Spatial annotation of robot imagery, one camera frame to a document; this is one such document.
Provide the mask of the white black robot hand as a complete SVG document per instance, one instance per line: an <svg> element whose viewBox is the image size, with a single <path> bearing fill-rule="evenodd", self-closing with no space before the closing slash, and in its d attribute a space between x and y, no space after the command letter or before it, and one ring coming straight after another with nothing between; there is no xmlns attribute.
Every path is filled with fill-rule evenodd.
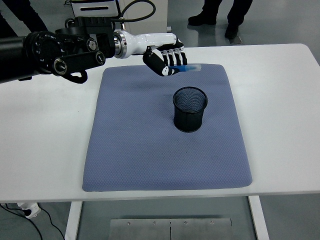
<svg viewBox="0 0 320 240"><path fill-rule="evenodd" d="M128 33L125 42L122 57L142 55L144 64L159 76L172 76L188 64L184 44L173 33Z"/></svg>

